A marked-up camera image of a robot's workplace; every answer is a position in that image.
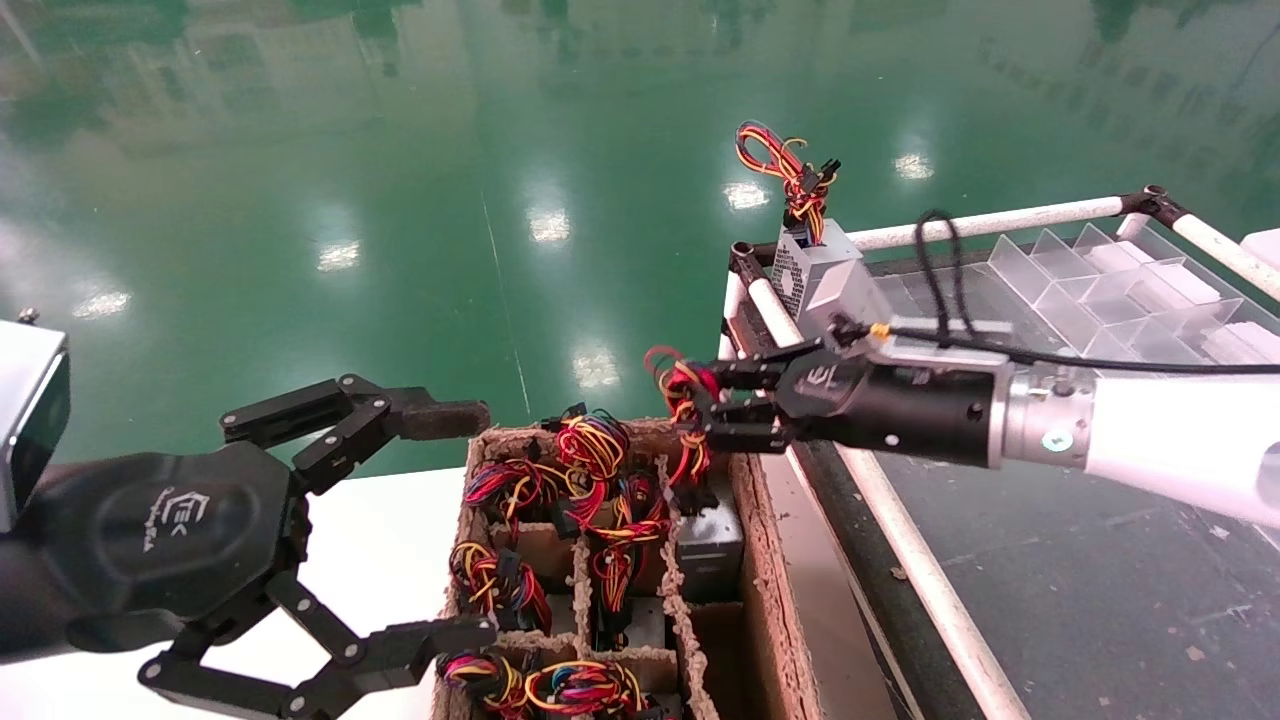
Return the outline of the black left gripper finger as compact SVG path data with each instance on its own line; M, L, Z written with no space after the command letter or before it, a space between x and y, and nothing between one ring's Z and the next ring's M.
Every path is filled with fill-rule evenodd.
M439 401L424 387L385 388L342 375L229 411L225 442L260 448L317 434L293 457L305 493L324 495L393 439L471 438L492 424L483 401Z

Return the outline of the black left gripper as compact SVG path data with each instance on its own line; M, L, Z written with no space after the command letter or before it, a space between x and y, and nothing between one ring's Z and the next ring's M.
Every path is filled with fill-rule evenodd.
M3 536L3 661L174 639L138 682L175 705L338 719L369 694L416 687L442 655L497 642L475 616L356 635L297 579L308 533L292 469L247 442L50 468ZM204 665L276 609L328 653L311 678L285 685Z

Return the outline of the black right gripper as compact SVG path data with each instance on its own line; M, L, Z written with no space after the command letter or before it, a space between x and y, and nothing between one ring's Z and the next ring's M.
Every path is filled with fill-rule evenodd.
M1011 365L968 357L838 354L823 343L769 357L698 365L712 395L773 391L774 404L712 404L698 433L712 451L782 454L795 439L899 454L970 468L1002 457Z

